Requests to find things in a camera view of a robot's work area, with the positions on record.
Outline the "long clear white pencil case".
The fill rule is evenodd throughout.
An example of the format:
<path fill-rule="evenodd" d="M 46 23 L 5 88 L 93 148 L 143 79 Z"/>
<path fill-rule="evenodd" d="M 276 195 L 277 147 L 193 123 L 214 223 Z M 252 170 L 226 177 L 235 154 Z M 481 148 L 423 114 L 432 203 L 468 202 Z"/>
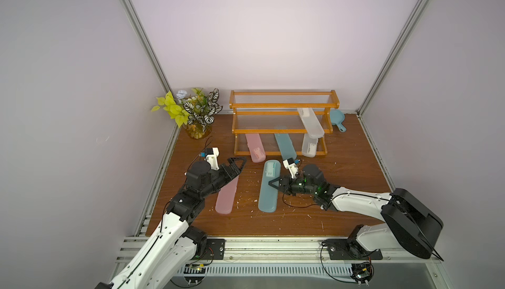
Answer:
<path fill-rule="evenodd" d="M 312 139 L 319 139 L 325 135 L 324 129 L 312 108 L 297 108 L 306 133 Z"/>

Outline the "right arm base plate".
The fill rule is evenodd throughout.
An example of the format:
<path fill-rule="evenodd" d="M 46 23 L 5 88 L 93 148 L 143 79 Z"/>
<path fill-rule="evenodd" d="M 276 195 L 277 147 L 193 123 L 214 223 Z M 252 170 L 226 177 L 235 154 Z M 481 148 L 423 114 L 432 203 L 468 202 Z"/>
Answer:
<path fill-rule="evenodd" d="M 326 247 L 330 260 L 382 260 L 381 250 L 365 250 L 357 242 L 344 239 L 327 239 L 322 245 Z"/>

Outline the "long teal pencil case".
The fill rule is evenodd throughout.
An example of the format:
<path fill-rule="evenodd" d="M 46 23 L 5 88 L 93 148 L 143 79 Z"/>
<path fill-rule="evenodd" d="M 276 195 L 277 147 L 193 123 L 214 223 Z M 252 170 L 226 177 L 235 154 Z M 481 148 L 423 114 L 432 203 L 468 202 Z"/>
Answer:
<path fill-rule="evenodd" d="M 278 190 L 270 184 L 275 184 L 279 179 L 281 164 L 277 160 L 268 160 L 264 163 L 262 181 L 260 185 L 259 210 L 265 213 L 273 213 L 277 208 Z"/>

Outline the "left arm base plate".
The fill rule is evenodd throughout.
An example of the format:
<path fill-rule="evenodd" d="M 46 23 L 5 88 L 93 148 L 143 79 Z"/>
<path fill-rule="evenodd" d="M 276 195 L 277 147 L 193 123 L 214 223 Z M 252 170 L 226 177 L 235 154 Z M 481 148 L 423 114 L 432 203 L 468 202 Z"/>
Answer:
<path fill-rule="evenodd" d="M 207 239 L 206 244 L 199 244 L 197 252 L 193 257 L 195 261 L 223 260 L 226 249 L 225 239 Z"/>

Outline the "short pink pencil case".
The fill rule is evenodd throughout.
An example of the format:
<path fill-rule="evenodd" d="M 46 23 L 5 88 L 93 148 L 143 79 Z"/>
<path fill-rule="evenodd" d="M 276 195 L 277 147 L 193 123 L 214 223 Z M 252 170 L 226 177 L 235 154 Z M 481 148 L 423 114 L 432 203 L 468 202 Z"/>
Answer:
<path fill-rule="evenodd" d="M 245 137 L 252 162 L 263 162 L 266 159 L 266 153 L 260 135 L 258 133 L 248 133 Z"/>

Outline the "long pink pencil case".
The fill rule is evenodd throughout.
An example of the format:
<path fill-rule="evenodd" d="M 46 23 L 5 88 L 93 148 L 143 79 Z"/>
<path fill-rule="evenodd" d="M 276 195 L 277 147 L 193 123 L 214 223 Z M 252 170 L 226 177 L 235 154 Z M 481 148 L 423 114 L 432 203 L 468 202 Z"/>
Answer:
<path fill-rule="evenodd" d="M 228 215 L 234 208 L 234 199 L 237 191 L 239 177 L 234 178 L 225 185 L 220 192 L 215 204 L 215 211 L 221 215 Z"/>

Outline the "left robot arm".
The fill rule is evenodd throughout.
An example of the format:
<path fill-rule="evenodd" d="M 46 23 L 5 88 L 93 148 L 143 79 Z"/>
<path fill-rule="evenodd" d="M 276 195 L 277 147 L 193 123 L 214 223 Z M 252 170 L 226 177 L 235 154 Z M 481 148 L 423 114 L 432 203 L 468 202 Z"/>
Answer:
<path fill-rule="evenodd" d="M 154 233 L 116 277 L 96 287 L 164 288 L 188 262 L 202 257 L 207 234 L 192 223 L 204 210 L 205 198 L 238 178 L 246 163 L 246 158 L 229 158 L 213 169 L 208 161 L 193 162 L 185 183 L 165 206 Z"/>

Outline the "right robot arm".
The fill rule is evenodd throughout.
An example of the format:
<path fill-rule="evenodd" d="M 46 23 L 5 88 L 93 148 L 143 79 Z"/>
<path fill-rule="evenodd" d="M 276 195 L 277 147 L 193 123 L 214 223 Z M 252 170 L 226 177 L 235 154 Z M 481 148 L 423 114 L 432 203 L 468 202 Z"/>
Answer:
<path fill-rule="evenodd" d="M 339 247 L 353 259 L 398 248 L 425 260 L 441 258 L 435 245 L 443 221 L 405 189 L 389 193 L 351 190 L 328 182 L 314 164 L 276 177 L 268 184 L 284 195 L 309 195 L 325 211 L 351 212 L 379 220 L 378 225 L 357 225 Z"/>

